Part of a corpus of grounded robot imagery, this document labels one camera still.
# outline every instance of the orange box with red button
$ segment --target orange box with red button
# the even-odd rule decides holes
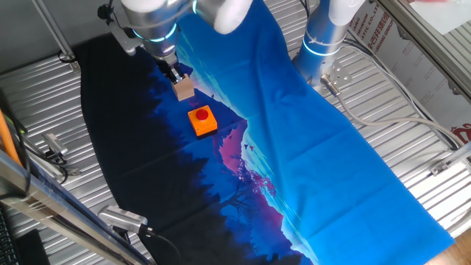
[[[218,123],[209,106],[190,111],[188,117],[196,136],[211,133],[218,129]]]

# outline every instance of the black fabric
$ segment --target black fabric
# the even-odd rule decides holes
[[[22,265],[49,265],[43,242],[38,230],[29,231],[26,235],[16,240]]]
[[[183,264],[299,264],[300,255],[248,258],[253,249],[238,244],[224,226],[219,196],[202,179],[206,159],[181,150],[168,117],[155,117],[162,104],[150,87],[168,82],[152,74],[156,62],[143,50],[125,54],[107,35],[76,49],[82,67],[82,109],[100,166],[119,207],[145,216],[149,226],[180,249]],[[177,264],[164,242],[141,238],[160,265]]]

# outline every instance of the metal rail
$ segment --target metal rail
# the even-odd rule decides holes
[[[52,14],[47,9],[46,5],[44,4],[43,0],[32,0],[32,3],[38,10],[41,18],[43,18],[44,23],[47,25],[49,31],[51,32],[52,36],[59,45],[60,50],[65,55],[67,60],[75,59],[75,54],[72,51],[72,48],[68,45],[67,40],[64,37],[62,31],[60,31],[59,25],[55,21]]]
[[[471,24],[465,24],[446,35],[439,34],[430,24],[420,17],[409,5],[409,0],[377,0],[379,5],[405,30],[417,48],[444,74],[447,79],[456,84],[461,94],[471,102],[471,70],[470,44],[459,43],[454,34],[462,27],[471,29]]]
[[[26,171],[0,152],[0,194],[18,194],[25,186]],[[105,223],[88,218],[83,209],[73,206],[73,202],[74,198],[55,181],[49,182],[48,177],[32,177],[27,198],[3,201],[114,264],[152,264],[125,240],[113,234]]]

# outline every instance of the blue cloth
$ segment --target blue cloth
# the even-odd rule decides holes
[[[283,232],[314,264],[424,264],[453,243],[374,149],[293,67],[262,0],[219,35],[181,21],[178,55],[247,120],[251,167],[268,174]]]

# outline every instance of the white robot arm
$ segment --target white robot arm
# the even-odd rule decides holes
[[[121,0],[134,36],[130,39],[116,24],[110,25],[124,50],[133,55],[143,46],[156,60],[159,69],[174,85],[185,79],[175,49],[179,15],[192,9],[217,32],[228,34],[247,15],[253,0]],[[332,71],[333,61],[352,20],[365,0],[320,0],[308,19],[303,45],[294,58],[298,72],[312,85]]]
[[[176,85],[185,79],[175,53],[180,35],[176,24],[178,17],[193,10],[217,32],[228,34],[242,23],[252,1],[121,0],[136,38],[129,38],[115,22],[107,22],[129,55],[134,55],[135,47],[144,47],[156,59],[159,69]],[[110,5],[107,6],[108,13],[112,8]]]

